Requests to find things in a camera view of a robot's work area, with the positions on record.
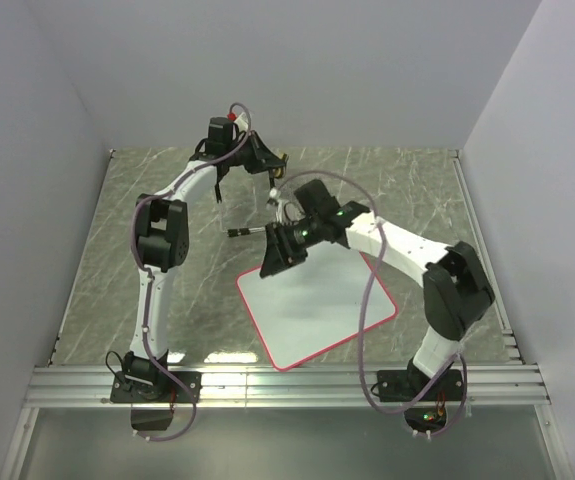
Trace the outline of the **yellow whiteboard eraser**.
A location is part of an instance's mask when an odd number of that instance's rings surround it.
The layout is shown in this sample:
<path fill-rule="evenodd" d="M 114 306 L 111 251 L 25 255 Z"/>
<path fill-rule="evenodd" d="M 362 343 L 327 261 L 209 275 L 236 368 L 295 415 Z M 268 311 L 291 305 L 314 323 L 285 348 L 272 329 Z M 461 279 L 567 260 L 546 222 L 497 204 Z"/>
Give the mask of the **yellow whiteboard eraser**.
<path fill-rule="evenodd" d="M 279 157 L 278 164 L 272 169 L 272 175 L 274 179 L 281 179 L 286 175 L 288 160 L 289 155 L 287 153 L 283 153 Z"/>

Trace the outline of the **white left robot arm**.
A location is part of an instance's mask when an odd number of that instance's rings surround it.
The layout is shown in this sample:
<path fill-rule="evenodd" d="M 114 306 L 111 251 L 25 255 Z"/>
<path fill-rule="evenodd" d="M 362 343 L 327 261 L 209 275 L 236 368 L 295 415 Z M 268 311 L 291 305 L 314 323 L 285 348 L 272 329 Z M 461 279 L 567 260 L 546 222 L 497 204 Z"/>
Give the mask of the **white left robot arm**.
<path fill-rule="evenodd" d="M 139 275 L 137 320 L 122 361 L 126 381 L 147 402 L 163 399 L 174 382 L 167 370 L 171 290 L 189 252 L 189 207 L 213 190 L 222 201 L 220 181 L 234 167 L 266 173 L 269 184 L 286 174 L 288 156 L 273 153 L 257 132 L 238 139 L 203 139 L 184 170 L 166 187 L 142 194 L 132 217 L 130 249 Z"/>

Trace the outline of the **pink framed whiteboard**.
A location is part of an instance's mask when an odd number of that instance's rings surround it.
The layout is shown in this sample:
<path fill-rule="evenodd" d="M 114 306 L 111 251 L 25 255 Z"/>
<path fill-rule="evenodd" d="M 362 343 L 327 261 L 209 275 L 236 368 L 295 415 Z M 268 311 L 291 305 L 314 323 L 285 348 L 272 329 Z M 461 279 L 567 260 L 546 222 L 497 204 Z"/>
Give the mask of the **pink framed whiteboard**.
<path fill-rule="evenodd" d="M 320 244 L 306 261 L 262 279 L 255 267 L 236 286 L 270 364 L 286 372 L 357 336 L 372 273 L 363 254 Z"/>

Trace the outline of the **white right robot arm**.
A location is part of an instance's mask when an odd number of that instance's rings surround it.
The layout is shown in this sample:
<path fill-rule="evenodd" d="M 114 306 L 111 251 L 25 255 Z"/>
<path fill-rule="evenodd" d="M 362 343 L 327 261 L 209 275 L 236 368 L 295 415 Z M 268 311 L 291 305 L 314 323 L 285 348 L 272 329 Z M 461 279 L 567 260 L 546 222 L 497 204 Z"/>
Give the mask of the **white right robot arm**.
<path fill-rule="evenodd" d="M 469 328 L 495 302 L 495 293 L 475 249 L 413 234 L 350 202 L 330 214 L 308 213 L 303 218 L 264 227 L 266 251 L 260 276 L 270 277 L 303 263 L 308 249 L 323 242 L 366 253 L 416 282 L 422 289 L 428 327 L 407 366 L 411 393 L 433 398 L 444 385 Z"/>

